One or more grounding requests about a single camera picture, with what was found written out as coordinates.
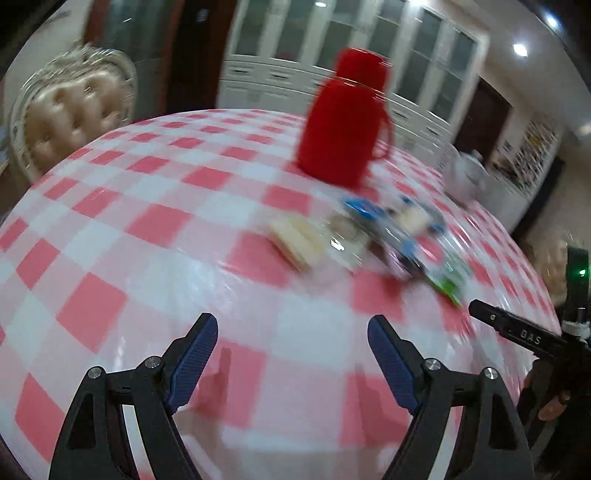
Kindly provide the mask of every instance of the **hand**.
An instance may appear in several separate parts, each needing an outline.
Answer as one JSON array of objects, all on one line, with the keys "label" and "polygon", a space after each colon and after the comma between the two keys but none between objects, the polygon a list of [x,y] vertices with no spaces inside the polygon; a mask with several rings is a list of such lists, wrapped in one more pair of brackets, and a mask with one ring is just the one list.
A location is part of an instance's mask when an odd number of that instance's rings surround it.
[{"label": "hand", "polygon": [[538,412],[538,418],[542,421],[557,419],[566,409],[566,404],[569,400],[570,392],[560,392],[559,395],[556,395],[552,400],[544,405],[544,407],[542,407],[542,409]]}]

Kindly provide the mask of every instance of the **drawer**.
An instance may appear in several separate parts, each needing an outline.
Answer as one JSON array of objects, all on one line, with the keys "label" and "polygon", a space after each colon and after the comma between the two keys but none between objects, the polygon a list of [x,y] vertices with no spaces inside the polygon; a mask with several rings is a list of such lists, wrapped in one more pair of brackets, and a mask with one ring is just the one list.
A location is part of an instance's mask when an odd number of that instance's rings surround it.
[{"label": "drawer", "polygon": [[300,83],[299,72],[299,70],[288,69],[285,67],[261,65],[260,76],[257,78],[257,81],[266,85],[299,90],[297,88],[297,85]]},{"label": "drawer", "polygon": [[418,132],[423,123],[421,115],[400,103],[387,100],[392,121],[411,132]]},{"label": "drawer", "polygon": [[303,82],[303,92],[312,93],[313,95],[317,95],[320,89],[326,84],[328,77],[323,77],[322,75],[317,75],[315,73],[309,72],[302,72],[304,82]]},{"label": "drawer", "polygon": [[441,148],[429,140],[419,138],[414,147],[413,155],[426,166],[437,169],[441,160]]},{"label": "drawer", "polygon": [[392,102],[392,104],[396,107],[396,110],[402,113],[405,116],[420,116],[423,117],[421,109],[416,103],[409,102],[406,98],[401,97],[400,95],[396,95],[395,93],[390,93],[388,95],[388,100]]},{"label": "drawer", "polygon": [[427,118],[420,129],[419,135],[439,146],[449,143],[452,139],[452,133],[449,130],[431,122]]},{"label": "drawer", "polygon": [[452,127],[449,124],[449,122],[447,122],[443,118],[439,118],[437,115],[433,115],[429,111],[425,112],[425,117],[427,117],[427,120],[429,122],[433,123],[434,125],[437,125],[439,128],[441,128],[443,130],[449,131]]},{"label": "drawer", "polygon": [[238,80],[239,82],[254,82],[256,70],[259,67],[256,63],[245,61],[224,61],[220,80]]},{"label": "drawer", "polygon": [[412,153],[420,137],[399,125],[395,127],[394,141],[396,148]]},{"label": "drawer", "polygon": [[259,108],[304,115],[314,96],[308,93],[253,82],[221,80],[218,108]]}]

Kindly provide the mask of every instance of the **glass cabinet door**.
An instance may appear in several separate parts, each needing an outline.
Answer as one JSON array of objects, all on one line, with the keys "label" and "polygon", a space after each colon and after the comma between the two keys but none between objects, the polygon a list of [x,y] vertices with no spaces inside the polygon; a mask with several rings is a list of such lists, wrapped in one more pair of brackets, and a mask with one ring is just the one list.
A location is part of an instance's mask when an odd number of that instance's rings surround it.
[{"label": "glass cabinet door", "polygon": [[168,0],[111,2],[96,46],[125,52],[138,73],[134,120],[162,115],[159,105],[165,68],[165,45],[174,3]]},{"label": "glass cabinet door", "polygon": [[336,0],[335,11],[316,62],[319,67],[334,70],[339,52],[349,45],[360,6],[361,0]]},{"label": "glass cabinet door", "polygon": [[389,57],[406,0],[384,0],[368,50]]},{"label": "glass cabinet door", "polygon": [[422,9],[418,19],[420,26],[410,53],[406,70],[398,88],[398,95],[410,102],[417,103],[429,65],[435,52],[437,37],[442,19],[428,10]]},{"label": "glass cabinet door", "polygon": [[250,0],[236,44],[237,55],[257,55],[271,0]]},{"label": "glass cabinet door", "polygon": [[435,106],[431,110],[439,118],[449,121],[453,106],[462,87],[465,74],[470,65],[476,42],[466,34],[458,31],[452,55],[446,66],[441,90],[437,95]]},{"label": "glass cabinet door", "polygon": [[276,59],[297,61],[316,0],[291,0],[283,31],[275,51]]}]

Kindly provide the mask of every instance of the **blue gripper pad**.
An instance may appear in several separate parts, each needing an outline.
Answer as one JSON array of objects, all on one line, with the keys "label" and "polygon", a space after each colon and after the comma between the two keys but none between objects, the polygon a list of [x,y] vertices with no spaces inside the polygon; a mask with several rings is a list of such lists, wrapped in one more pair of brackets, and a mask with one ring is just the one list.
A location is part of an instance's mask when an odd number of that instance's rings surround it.
[{"label": "blue gripper pad", "polygon": [[170,392],[164,402],[170,414],[189,403],[216,343],[217,320],[210,315],[170,376]]},{"label": "blue gripper pad", "polygon": [[415,415],[420,403],[414,392],[413,374],[379,324],[377,317],[369,321],[368,342],[396,403],[406,408],[411,415]]}]

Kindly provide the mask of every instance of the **white teapot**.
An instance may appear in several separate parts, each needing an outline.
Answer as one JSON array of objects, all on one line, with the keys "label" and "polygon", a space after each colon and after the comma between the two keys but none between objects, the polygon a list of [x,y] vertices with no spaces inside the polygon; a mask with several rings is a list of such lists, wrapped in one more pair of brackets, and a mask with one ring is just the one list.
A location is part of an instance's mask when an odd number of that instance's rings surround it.
[{"label": "white teapot", "polygon": [[481,163],[482,156],[474,150],[472,155],[460,153],[443,168],[445,193],[454,202],[469,206],[486,186],[488,172]]}]

